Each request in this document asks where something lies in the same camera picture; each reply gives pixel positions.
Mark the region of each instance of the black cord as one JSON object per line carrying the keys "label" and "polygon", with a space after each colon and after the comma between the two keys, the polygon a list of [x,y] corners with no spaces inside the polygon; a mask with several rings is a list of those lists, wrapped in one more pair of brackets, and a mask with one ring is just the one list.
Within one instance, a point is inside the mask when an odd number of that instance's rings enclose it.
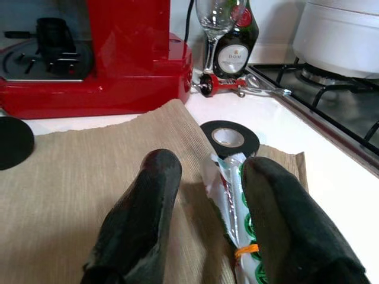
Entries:
{"label": "black cord", "polygon": [[188,6],[188,11],[187,11],[187,18],[185,20],[185,35],[184,35],[184,42],[187,43],[188,41],[188,36],[190,34],[190,19],[191,19],[191,12],[192,8],[194,6],[195,0],[189,0],[189,6]]}

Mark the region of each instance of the gas stove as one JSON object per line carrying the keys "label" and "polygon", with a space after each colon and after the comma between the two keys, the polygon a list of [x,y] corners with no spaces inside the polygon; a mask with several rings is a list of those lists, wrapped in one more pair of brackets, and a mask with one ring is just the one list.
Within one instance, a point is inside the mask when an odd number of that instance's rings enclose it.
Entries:
{"label": "gas stove", "polygon": [[250,65],[247,71],[290,90],[276,98],[379,176],[379,80],[344,77],[298,59]]}

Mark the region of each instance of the tape roll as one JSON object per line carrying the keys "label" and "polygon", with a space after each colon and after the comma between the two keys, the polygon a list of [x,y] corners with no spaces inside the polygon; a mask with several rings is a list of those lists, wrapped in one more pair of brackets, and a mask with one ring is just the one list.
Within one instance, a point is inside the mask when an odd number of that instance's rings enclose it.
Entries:
{"label": "tape roll", "polygon": [[258,152],[259,139],[245,126],[231,121],[214,120],[200,127],[222,159],[237,153],[249,157]]}

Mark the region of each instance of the black electrical tape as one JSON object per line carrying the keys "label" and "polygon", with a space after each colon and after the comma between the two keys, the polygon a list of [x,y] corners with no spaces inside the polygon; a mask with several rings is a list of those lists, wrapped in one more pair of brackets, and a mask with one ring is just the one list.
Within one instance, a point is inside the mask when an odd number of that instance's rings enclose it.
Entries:
{"label": "black electrical tape", "polygon": [[24,121],[0,117],[0,170],[20,164],[33,149],[33,132]]}
{"label": "black electrical tape", "polygon": [[[238,153],[243,153],[246,157],[250,157],[258,152],[259,139],[253,131],[245,126],[231,121],[214,120],[206,122],[200,127],[221,159]],[[227,135],[227,133],[233,134],[233,130],[239,133],[236,137],[237,139],[232,139],[236,143],[216,141],[218,131],[224,131],[224,135]]]}

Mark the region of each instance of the white pot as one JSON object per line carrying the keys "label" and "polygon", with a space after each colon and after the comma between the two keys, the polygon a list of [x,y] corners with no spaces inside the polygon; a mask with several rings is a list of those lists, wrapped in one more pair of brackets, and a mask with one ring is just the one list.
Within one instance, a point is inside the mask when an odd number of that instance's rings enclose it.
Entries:
{"label": "white pot", "polygon": [[379,1],[310,0],[293,47],[297,57],[315,67],[379,79]]}

